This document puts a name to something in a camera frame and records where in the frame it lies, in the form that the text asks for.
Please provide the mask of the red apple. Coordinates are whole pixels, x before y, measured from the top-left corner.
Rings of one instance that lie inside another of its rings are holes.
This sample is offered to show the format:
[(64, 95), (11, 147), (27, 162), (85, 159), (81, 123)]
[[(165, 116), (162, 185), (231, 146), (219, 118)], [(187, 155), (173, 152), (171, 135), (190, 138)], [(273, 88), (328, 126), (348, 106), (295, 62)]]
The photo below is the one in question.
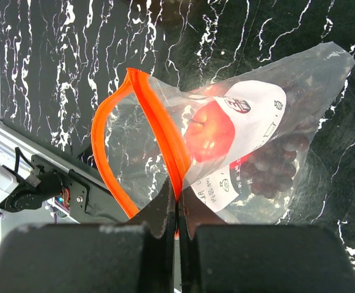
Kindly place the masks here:
[(201, 107), (190, 119), (186, 146), (197, 162), (225, 156), (235, 138), (235, 126), (216, 101)]

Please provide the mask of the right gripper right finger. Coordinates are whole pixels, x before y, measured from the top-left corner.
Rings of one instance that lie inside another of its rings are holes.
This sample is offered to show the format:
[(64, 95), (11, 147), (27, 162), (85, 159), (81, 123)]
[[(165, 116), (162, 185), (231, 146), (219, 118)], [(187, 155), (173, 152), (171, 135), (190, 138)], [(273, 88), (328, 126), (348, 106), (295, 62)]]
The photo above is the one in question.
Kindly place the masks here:
[(234, 226), (188, 188), (178, 200), (178, 227), (183, 292), (233, 292), (228, 258), (235, 251)]

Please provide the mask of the clear orange-zipper bag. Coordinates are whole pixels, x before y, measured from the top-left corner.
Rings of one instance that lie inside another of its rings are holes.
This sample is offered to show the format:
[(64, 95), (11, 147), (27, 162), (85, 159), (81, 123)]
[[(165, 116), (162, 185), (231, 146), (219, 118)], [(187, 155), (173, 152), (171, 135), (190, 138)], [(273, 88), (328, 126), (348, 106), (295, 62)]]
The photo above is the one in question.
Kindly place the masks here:
[[(236, 168), (276, 133), (285, 113), (286, 83), (311, 75), (323, 87), (317, 91), (323, 99), (319, 127), (354, 64), (352, 55), (336, 43), (321, 43), (190, 92), (130, 68), (93, 118), (97, 169), (129, 217), (147, 206), (169, 178), (176, 195), (191, 188), (227, 223), (274, 223), (291, 203), (306, 157), (298, 157), (293, 188), (272, 199), (254, 195), (251, 181)], [(225, 156), (197, 162), (186, 146), (185, 133), (195, 113), (212, 101), (230, 117), (235, 138)]]

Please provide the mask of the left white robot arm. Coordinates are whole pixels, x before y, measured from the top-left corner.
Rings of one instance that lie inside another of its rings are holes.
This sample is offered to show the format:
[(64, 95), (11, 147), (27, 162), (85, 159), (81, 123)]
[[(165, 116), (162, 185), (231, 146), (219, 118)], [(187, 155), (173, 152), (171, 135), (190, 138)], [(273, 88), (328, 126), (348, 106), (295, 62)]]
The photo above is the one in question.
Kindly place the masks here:
[(18, 147), (15, 148), (14, 169), (0, 165), (0, 216), (4, 211), (16, 213), (39, 209), (43, 202), (64, 194), (64, 180), (58, 172), (41, 172), (24, 178), (18, 173), (21, 161), (33, 171), (38, 169)]

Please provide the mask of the purple grape bunch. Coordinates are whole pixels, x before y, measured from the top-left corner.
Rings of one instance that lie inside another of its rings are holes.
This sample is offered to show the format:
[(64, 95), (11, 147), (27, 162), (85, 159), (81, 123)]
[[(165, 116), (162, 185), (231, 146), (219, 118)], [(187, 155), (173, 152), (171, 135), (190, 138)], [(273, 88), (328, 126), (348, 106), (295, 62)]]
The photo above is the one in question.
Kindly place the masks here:
[(272, 199), (293, 188), (298, 157), (306, 157), (322, 115), (322, 88), (311, 75), (284, 85), (287, 103), (276, 133), (236, 168), (254, 195)]

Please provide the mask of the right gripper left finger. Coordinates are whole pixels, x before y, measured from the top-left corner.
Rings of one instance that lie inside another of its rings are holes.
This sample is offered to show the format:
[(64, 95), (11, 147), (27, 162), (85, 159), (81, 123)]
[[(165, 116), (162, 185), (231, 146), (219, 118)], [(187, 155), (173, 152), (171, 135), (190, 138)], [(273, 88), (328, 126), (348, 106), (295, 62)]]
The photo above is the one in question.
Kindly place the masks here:
[(127, 224), (140, 225), (146, 230), (138, 291), (173, 292), (177, 224), (175, 194), (169, 178), (157, 196)]

